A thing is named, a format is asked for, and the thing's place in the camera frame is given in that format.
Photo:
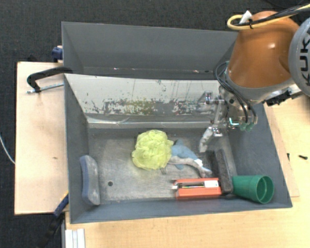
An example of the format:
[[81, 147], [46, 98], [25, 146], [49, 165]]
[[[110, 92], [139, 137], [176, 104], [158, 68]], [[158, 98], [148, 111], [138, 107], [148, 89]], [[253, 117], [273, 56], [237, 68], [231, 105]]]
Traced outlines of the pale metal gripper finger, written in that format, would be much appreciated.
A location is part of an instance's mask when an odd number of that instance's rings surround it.
[[196, 111], [199, 113], [208, 112], [218, 104], [218, 99], [212, 91], [205, 91], [197, 101]]
[[199, 141], [199, 152], [203, 153], [207, 150], [210, 142], [214, 138], [222, 137], [222, 132], [217, 127], [208, 127], [203, 133]]

